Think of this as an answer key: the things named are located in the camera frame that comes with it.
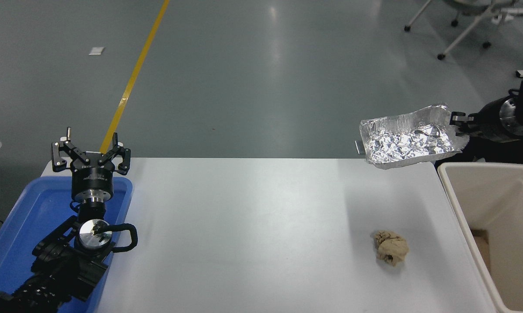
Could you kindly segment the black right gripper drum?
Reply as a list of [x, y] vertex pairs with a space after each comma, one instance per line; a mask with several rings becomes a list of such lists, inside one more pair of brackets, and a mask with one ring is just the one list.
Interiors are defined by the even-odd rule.
[[494, 142], [509, 142], [512, 140], [512, 137], [509, 136], [508, 131], [504, 129], [500, 122], [500, 109], [502, 109], [505, 102], [506, 99], [492, 101], [474, 115], [474, 137]]

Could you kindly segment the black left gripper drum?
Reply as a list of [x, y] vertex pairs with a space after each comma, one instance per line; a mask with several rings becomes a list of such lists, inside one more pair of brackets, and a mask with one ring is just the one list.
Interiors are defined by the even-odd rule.
[[112, 161], [84, 164], [81, 160], [72, 161], [72, 200], [108, 201], [113, 196]]

